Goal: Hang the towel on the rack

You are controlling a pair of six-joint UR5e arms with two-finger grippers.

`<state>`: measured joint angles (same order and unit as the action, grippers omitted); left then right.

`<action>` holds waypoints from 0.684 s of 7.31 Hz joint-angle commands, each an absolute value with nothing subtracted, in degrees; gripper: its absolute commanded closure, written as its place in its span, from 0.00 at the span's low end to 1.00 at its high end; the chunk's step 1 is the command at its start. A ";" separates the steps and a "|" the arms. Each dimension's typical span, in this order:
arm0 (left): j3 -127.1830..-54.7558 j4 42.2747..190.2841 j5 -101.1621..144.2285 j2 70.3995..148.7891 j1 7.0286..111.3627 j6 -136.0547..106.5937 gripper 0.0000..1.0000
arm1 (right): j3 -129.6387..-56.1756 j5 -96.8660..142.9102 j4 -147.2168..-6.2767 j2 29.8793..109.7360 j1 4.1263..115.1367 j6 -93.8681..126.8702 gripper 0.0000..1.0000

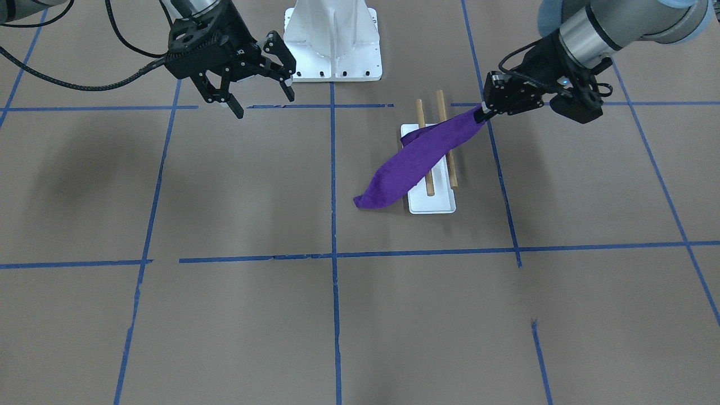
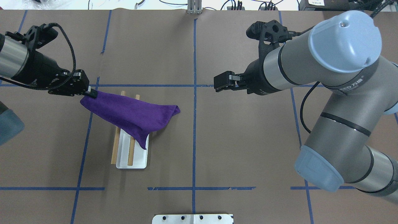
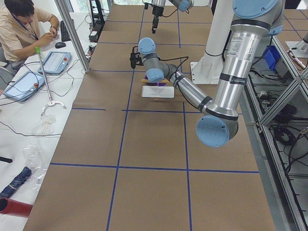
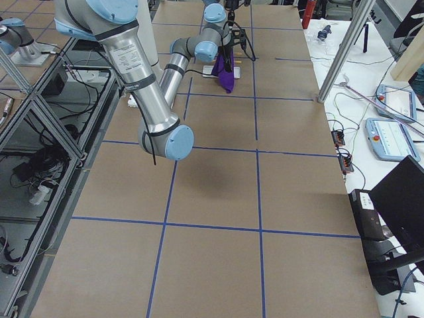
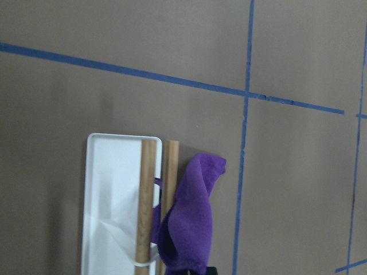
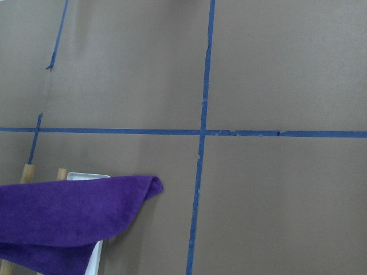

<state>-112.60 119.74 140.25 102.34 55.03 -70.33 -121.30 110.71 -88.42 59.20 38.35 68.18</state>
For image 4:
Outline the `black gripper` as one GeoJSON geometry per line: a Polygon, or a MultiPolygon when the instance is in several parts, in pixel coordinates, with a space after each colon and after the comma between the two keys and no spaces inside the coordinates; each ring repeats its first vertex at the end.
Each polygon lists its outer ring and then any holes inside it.
{"type": "Polygon", "coordinates": [[[234,46],[240,46],[243,51],[247,49],[247,36],[244,28],[231,29],[221,41],[218,53],[219,57],[223,59],[226,72],[233,70],[231,52],[234,46]]]}
{"type": "Polygon", "coordinates": [[[238,9],[241,5],[244,5],[243,0],[224,0],[224,7],[229,9],[228,12],[228,21],[235,21],[235,11],[233,9],[238,9]]]}

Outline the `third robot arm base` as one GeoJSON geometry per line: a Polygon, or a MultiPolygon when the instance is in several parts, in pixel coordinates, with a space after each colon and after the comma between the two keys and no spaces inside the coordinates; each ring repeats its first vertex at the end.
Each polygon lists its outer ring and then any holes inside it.
{"type": "Polygon", "coordinates": [[[18,66],[42,66],[49,56],[56,54],[52,44],[37,42],[18,18],[1,21],[1,49],[18,66]]]}

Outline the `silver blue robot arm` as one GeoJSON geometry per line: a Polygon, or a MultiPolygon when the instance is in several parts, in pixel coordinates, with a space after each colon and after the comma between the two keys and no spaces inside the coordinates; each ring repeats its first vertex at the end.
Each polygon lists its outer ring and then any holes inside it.
{"type": "Polygon", "coordinates": [[[205,8],[203,18],[208,23],[219,23],[225,20],[225,15],[228,21],[235,21],[235,11],[239,7],[248,7],[251,0],[225,0],[225,1],[203,1],[205,8]]]}
{"type": "Polygon", "coordinates": [[[196,58],[212,62],[223,57],[223,69],[214,76],[232,73],[232,47],[244,46],[243,30],[233,30],[235,10],[249,1],[206,1],[205,26],[197,36],[179,38],[171,47],[165,68],[158,56],[146,1],[55,1],[58,32],[102,45],[109,63],[136,102],[142,115],[138,142],[153,157],[182,160],[191,152],[193,131],[180,123],[172,103],[196,58]]]}

